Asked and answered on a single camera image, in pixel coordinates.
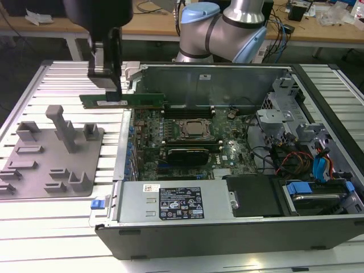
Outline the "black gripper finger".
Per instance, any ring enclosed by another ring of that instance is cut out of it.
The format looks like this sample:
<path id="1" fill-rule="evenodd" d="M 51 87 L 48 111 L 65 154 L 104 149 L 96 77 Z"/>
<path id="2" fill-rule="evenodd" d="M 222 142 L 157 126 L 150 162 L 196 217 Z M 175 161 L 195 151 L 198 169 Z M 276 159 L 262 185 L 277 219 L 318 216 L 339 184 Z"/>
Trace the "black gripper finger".
<path id="1" fill-rule="evenodd" d="M 110 31 L 110 39 L 109 39 L 109 48 L 110 48 L 110 62 L 111 62 L 111 79 L 114 84 L 114 87 L 111 88 L 111 91 L 106 92 L 107 101 L 116 102 L 121 100 L 122 91 L 121 91 L 121 81 L 120 78 L 122 76 L 121 64 L 122 64 L 122 38 L 121 38 L 121 29 L 113 28 Z"/>

